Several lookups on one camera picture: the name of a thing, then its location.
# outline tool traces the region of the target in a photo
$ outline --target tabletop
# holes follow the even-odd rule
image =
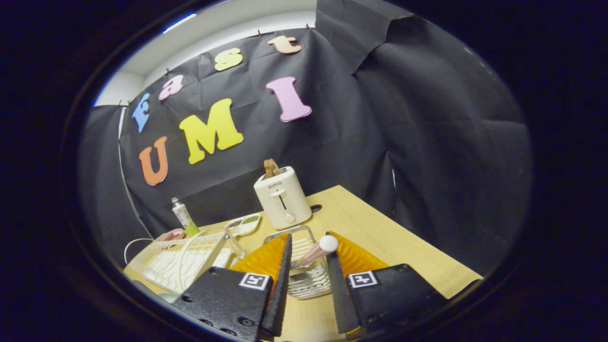
[[[482,279],[476,272],[417,237],[342,186],[334,186],[306,199],[310,205],[322,205],[320,211],[301,223],[311,228],[317,240],[331,230],[363,247],[389,266],[407,263],[448,299],[472,281]],[[272,227],[264,212],[260,213],[260,217],[260,224],[253,233],[236,237],[248,253],[262,246],[264,238],[278,231]],[[227,222],[200,229],[223,227]],[[132,280],[143,282],[155,293],[167,292],[146,281],[129,266],[124,274]],[[344,335],[337,332],[331,294],[304,300],[287,297],[283,333],[275,341],[343,340]]]

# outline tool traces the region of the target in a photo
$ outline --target white wall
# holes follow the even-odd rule
[[[314,27],[315,18],[316,12],[313,10],[288,12],[257,18],[216,32],[197,41],[180,52],[175,53],[145,77],[130,72],[118,71],[103,88],[95,102],[95,106],[118,105],[121,101],[122,104],[126,104],[127,101],[133,100],[142,90],[163,76],[167,71],[166,68],[173,69],[214,47],[257,35],[258,30],[261,33],[266,33],[276,30],[301,29],[306,27],[306,24]]]
[[[143,77],[129,72],[119,71],[108,81],[99,94],[95,106],[117,105],[133,100],[141,91]]]
[[[278,15],[257,18],[255,20],[214,33],[197,41],[177,54],[174,54],[174,56],[156,67],[145,77],[139,92],[152,84],[159,77],[163,76],[167,72],[166,68],[173,69],[183,62],[194,58],[205,51],[209,51],[214,47],[224,45],[231,41],[257,35],[258,30],[260,30],[261,33],[266,33],[274,32],[276,30],[303,29],[306,27],[306,24],[308,24],[310,27],[314,27],[315,19],[315,11],[281,13]]]

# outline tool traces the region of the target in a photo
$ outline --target dish rack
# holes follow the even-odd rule
[[[203,235],[212,229],[216,234]],[[236,254],[230,265],[245,257],[245,251],[225,228],[207,228],[190,239],[153,241],[146,246],[129,266],[146,280],[181,295],[211,266],[225,268],[230,257]]]
[[[277,237],[291,233],[291,270],[287,294],[297,299],[308,299],[331,292],[330,276],[327,272],[325,258],[315,261],[312,265],[296,269],[295,265],[306,252],[317,243],[313,232],[308,226],[295,226],[267,236],[264,244]]]

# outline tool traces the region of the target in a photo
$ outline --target orange soft gripper pad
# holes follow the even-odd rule
[[[379,270],[389,265],[375,257],[372,253],[359,247],[357,244],[345,237],[330,231],[330,234],[338,239],[338,249],[336,251],[342,276],[346,279],[348,274]]]
[[[251,252],[243,260],[230,267],[233,271],[250,272],[271,276],[274,282],[277,281],[278,271],[281,269],[281,260],[285,245],[287,244],[287,234],[271,240],[257,250]]]

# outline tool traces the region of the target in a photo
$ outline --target pink letter i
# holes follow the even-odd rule
[[[300,96],[294,88],[295,77],[283,77],[269,82],[266,87],[272,89],[277,96],[278,104],[283,112],[279,119],[283,122],[289,122],[301,117],[305,117],[312,113],[313,109],[306,106],[300,100]]]

